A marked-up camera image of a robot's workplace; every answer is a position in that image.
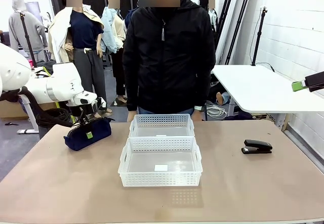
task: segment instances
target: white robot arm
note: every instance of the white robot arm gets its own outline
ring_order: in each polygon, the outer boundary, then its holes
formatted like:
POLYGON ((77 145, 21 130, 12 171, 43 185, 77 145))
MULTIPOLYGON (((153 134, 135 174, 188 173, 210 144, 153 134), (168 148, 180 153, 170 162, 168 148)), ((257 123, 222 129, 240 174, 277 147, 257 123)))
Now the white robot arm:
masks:
POLYGON ((0 96, 23 86, 39 104, 68 101, 69 107, 93 106, 99 100, 96 94, 84 91, 73 63, 55 64, 51 77, 37 78, 24 56, 0 43, 0 96))

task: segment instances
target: light stand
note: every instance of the light stand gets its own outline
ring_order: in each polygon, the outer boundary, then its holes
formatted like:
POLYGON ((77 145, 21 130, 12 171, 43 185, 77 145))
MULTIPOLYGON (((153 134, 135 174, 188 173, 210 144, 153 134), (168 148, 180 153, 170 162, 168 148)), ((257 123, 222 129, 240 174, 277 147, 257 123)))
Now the light stand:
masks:
POLYGON ((233 48, 234 48, 234 45, 235 45, 236 37, 237 37, 238 31, 239 31, 239 27, 241 25, 241 22, 242 22, 242 19, 243 19, 243 15, 244 15, 244 11, 245 11, 245 8, 247 6, 248 1, 249 0, 243 0, 242 6, 241 6, 241 10, 240 10, 239 16, 238 16, 236 28, 235 28, 235 31, 234 31, 234 34, 233 34, 232 42, 231 42, 231 45, 229 47, 229 51, 228 51, 227 58, 226 58, 226 61, 225 61, 225 65, 228 65, 229 64, 229 60, 230 60, 231 55, 232 55, 232 52, 233 52, 233 48))
POLYGON ((226 19, 226 16, 227 16, 228 9, 229 9, 229 6, 231 4, 231 1, 232 0, 225 0, 224 1, 224 6, 223 6, 223 9, 222 9, 222 13, 220 15, 220 19, 219 19, 219 29, 216 31, 216 33, 217 33, 217 37, 216 37, 216 41, 215 41, 216 49, 218 47, 218 43, 219 43, 219 40, 220 40, 220 37, 221 37, 221 33, 223 31, 223 27, 224 27, 224 24, 225 24, 225 19, 226 19))
POLYGON ((260 43, 260 38, 261 38, 261 34, 262 34, 263 21, 264 21, 265 14, 267 12, 268 12, 268 10, 266 10, 266 8, 264 7, 263 10, 262 10, 262 14, 261 14, 260 27, 259 27, 257 42, 255 44, 254 55, 253 55, 253 60, 252 60, 252 66, 255 66, 255 61, 257 59, 259 43, 260 43))
POLYGON ((20 19, 21 19, 21 22, 22 22, 22 26, 24 28, 25 38, 27 40, 30 56, 31 56, 31 59, 32 59, 32 65, 34 66, 34 68, 36 68, 37 67, 36 61, 35 61, 34 53, 32 51, 32 47, 31 47, 30 40, 29 40, 29 35, 28 35, 28 32, 27 32, 26 24, 25 24, 25 18, 24 18, 25 14, 23 14, 23 13, 19 13, 19 14, 20 14, 20 19))

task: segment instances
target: gray pants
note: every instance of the gray pants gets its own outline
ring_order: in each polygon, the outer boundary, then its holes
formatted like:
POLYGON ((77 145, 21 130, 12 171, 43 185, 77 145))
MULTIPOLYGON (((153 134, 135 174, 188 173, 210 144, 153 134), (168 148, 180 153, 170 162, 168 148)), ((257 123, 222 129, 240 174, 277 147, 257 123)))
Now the gray pants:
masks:
MULTIPOLYGON (((29 53, 28 54, 28 59, 31 60, 31 55, 29 53)), ((41 51, 37 54, 34 54, 34 57, 35 57, 35 62, 40 62, 40 61, 46 61, 46 57, 45 57, 45 53, 44 51, 41 51)))
POLYGON ((86 91, 93 92, 93 85, 97 96, 102 97, 107 102, 103 62, 97 55, 97 51, 91 50, 85 53, 83 49, 74 49, 73 56, 83 88, 86 91))

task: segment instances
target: drawstring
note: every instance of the drawstring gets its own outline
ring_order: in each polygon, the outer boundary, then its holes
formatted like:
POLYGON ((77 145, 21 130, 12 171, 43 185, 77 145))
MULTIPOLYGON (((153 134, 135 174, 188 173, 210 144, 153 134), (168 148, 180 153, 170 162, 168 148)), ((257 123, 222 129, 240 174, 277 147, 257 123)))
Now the drawstring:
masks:
POLYGON ((162 41, 164 41, 164 26, 166 25, 165 21, 162 19, 163 21, 163 27, 162 27, 162 41))
POLYGON ((87 53, 87 51, 91 51, 91 49, 90 48, 85 48, 84 50, 83 50, 84 52, 85 52, 85 54, 87 53))

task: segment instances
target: green tag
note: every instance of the green tag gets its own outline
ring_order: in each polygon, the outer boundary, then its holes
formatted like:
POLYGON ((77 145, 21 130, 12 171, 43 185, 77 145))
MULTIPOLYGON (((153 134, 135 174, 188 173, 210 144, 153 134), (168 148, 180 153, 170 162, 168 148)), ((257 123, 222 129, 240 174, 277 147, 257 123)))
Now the green tag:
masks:
POLYGON ((306 88, 308 88, 308 87, 303 86, 303 84, 302 84, 301 81, 295 81, 295 82, 293 82, 293 84, 292 84, 292 88, 293 88, 293 91, 294 91, 294 92, 297 92, 297 91, 300 91, 300 90, 306 89, 306 88))
POLYGON ((93 138, 92 132, 88 132, 88 133, 87 133, 87 138, 88 138, 88 139, 93 138))

